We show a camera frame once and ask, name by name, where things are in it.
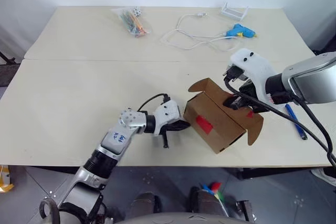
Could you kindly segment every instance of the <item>silver robotic arm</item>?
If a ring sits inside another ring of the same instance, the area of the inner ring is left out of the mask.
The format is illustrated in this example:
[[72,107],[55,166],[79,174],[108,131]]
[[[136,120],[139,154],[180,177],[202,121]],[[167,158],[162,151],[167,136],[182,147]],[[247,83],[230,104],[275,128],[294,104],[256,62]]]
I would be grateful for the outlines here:
[[[103,200],[100,191],[105,188],[133,135],[153,133],[158,136],[163,127],[177,122],[180,117],[177,103],[170,98],[164,100],[153,115],[131,109],[122,111],[118,123],[108,130],[91,157],[78,169],[58,206],[51,199],[41,202],[41,223],[80,224],[93,220]],[[50,209],[48,216],[44,213],[45,205]]]
[[[278,74],[267,59],[244,48],[231,56],[223,75],[226,81],[246,81],[239,88],[241,93],[275,109],[283,108],[287,102],[296,102],[294,95],[306,104],[336,101],[336,52],[301,61]],[[256,113],[267,111],[238,95],[224,105],[232,109],[251,106]]]

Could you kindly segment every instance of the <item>red label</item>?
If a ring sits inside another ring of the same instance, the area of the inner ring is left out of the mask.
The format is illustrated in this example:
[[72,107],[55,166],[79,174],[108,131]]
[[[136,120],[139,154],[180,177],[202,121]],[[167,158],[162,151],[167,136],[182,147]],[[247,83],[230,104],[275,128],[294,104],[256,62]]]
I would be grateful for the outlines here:
[[250,111],[246,116],[248,118],[253,118],[253,115],[254,115],[253,111]]
[[210,124],[208,120],[201,115],[198,115],[196,117],[196,123],[201,127],[201,129],[205,132],[205,134],[209,134],[213,128],[212,124]]

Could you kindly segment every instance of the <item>black cable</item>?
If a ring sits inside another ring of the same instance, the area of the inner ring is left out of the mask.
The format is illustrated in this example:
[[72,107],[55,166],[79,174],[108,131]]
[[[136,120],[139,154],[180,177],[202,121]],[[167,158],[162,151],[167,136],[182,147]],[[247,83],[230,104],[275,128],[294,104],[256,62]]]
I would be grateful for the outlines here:
[[103,215],[106,216],[106,213],[107,213],[107,207],[106,207],[106,205],[103,202],[100,205],[103,206],[103,208],[104,208]]
[[[325,144],[323,144],[321,142],[321,140],[319,140],[307,127],[305,127],[302,123],[300,123],[298,120],[295,120],[293,118],[291,118],[290,116],[282,113],[281,111],[278,111],[277,109],[274,109],[272,106],[262,102],[262,101],[259,101],[258,99],[254,98],[254,97],[250,97],[249,95],[247,94],[244,94],[244,93],[241,93],[237,90],[235,90],[230,84],[229,84],[230,80],[225,78],[224,79],[224,83],[225,83],[225,86],[233,93],[233,94],[236,94],[236,95],[239,95],[245,99],[248,99],[248,100],[251,100],[253,101],[254,103],[256,104],[259,104],[265,108],[267,108],[269,111],[272,111],[273,113],[295,123],[296,125],[300,126],[304,131],[306,131],[316,142],[318,142],[318,144],[328,153],[329,152],[329,149],[325,146]],[[336,157],[331,153],[330,155],[330,158],[328,158],[329,162],[331,163],[331,165],[336,169]]]
[[323,127],[323,125],[320,123],[320,121],[316,118],[316,116],[313,114],[313,112],[310,110],[310,108],[307,106],[307,104],[302,99],[300,99],[295,94],[292,94],[292,97],[304,109],[304,111],[308,114],[308,116],[311,118],[311,120],[314,122],[314,124],[320,129],[323,136],[325,137],[325,139],[327,141],[327,145],[328,145],[327,158],[330,161],[333,147],[332,147],[332,142],[331,142],[331,138],[330,138],[329,133],[326,131],[326,129]]
[[174,123],[166,124],[164,127],[167,131],[182,131],[190,127],[190,124],[186,121],[178,120]]
[[149,103],[150,101],[152,101],[153,99],[157,98],[157,97],[160,97],[160,96],[163,96],[165,99],[167,99],[169,96],[165,93],[160,93],[160,94],[157,94],[151,98],[149,98],[147,101],[145,101],[141,106],[140,108],[138,109],[138,111],[140,111],[147,103]]
[[44,212],[44,206],[47,205],[49,207],[49,212],[51,215],[51,223],[52,224],[60,224],[60,216],[59,210],[56,202],[53,199],[47,198],[43,199],[39,206],[39,212],[42,219],[46,218],[46,213]]

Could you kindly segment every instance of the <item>blue glue gun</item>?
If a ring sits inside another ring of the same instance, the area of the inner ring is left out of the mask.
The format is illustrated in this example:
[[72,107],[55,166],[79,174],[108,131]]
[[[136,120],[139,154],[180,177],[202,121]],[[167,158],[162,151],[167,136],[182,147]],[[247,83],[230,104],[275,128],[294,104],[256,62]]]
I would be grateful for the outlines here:
[[239,36],[253,38],[257,37],[256,33],[247,27],[242,26],[241,24],[234,25],[233,29],[226,32],[226,36]]

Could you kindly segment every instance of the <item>white table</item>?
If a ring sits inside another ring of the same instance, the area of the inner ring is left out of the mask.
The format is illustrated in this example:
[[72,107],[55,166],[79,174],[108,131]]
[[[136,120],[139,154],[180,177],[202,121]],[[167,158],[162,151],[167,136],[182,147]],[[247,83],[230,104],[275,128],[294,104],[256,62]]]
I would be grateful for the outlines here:
[[[157,41],[173,28],[179,16],[190,13],[190,8],[147,11],[153,34],[143,38],[129,37],[118,22],[110,22],[106,7],[62,7],[56,11],[0,100],[0,163],[82,165],[125,107],[137,109],[148,97],[166,92],[183,111],[194,95],[187,89],[195,81],[210,77],[223,86],[222,73],[231,52],[217,53],[206,46],[182,51]],[[153,13],[171,15],[160,28]],[[244,47],[268,58],[279,72],[288,64],[313,56],[282,10],[252,9],[244,22],[246,26],[250,22],[251,28],[254,23],[259,34],[256,39],[245,39]],[[147,109],[153,110],[158,103],[153,101]],[[336,104],[311,108],[334,140],[331,111]],[[303,124],[316,129],[301,109],[293,109]],[[169,149],[162,148],[161,139],[136,135],[120,165],[329,165],[326,153],[311,138],[301,140],[292,123],[272,113],[263,116],[264,127],[252,146],[247,145],[244,135],[216,155],[192,128],[168,133]]]

